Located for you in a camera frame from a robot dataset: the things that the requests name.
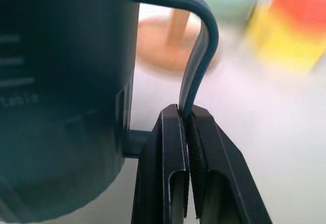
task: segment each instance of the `colorful toy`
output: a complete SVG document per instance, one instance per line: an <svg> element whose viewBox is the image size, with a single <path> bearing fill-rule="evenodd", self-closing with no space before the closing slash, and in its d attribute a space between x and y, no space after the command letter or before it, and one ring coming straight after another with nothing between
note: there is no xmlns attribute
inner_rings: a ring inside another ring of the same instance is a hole
<svg viewBox="0 0 326 224"><path fill-rule="evenodd" d="M326 52L326 0L272 0L259 6L248 36L264 60L309 72Z"/></svg>

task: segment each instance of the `dark green mug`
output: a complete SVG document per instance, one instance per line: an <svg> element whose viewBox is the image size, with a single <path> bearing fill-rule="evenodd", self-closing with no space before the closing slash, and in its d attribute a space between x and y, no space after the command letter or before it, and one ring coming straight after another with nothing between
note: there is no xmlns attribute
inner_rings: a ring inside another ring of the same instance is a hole
<svg viewBox="0 0 326 224"><path fill-rule="evenodd" d="M202 0L0 0L0 220L68 214L114 181L128 142L139 3L202 19L180 93L187 117L218 44Z"/></svg>

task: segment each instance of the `white table surface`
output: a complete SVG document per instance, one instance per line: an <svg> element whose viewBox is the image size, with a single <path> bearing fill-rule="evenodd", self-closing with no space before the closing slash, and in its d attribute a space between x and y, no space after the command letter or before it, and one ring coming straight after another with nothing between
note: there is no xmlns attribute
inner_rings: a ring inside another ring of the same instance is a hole
<svg viewBox="0 0 326 224"><path fill-rule="evenodd" d="M140 19L169 10L141 6ZM326 223L326 69L294 77L259 66L246 50L224 45L221 63L202 82L196 105L210 111L242 151L273 223ZM137 63L131 128L151 130L177 103L181 77ZM47 224L130 223L137 160L86 207ZM195 224L192 194L189 218Z"/></svg>

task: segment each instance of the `wooden stand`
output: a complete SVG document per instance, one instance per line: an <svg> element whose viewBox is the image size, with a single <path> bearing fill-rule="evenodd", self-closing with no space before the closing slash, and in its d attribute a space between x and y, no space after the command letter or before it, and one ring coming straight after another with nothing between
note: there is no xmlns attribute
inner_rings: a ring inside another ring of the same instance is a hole
<svg viewBox="0 0 326 224"><path fill-rule="evenodd" d="M142 21L138 29L137 55L141 62L183 73L200 28L187 25L190 12L173 9L171 19Z"/></svg>

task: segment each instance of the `yellow object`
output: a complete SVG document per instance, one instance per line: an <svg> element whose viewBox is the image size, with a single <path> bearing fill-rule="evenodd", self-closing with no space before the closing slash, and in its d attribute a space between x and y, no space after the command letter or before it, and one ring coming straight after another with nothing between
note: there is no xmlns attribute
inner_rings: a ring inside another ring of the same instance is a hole
<svg viewBox="0 0 326 224"><path fill-rule="evenodd" d="M309 72L326 51L326 33L316 38L295 29L285 16L270 11L269 6L256 10L248 36L263 60L300 73Z"/></svg>

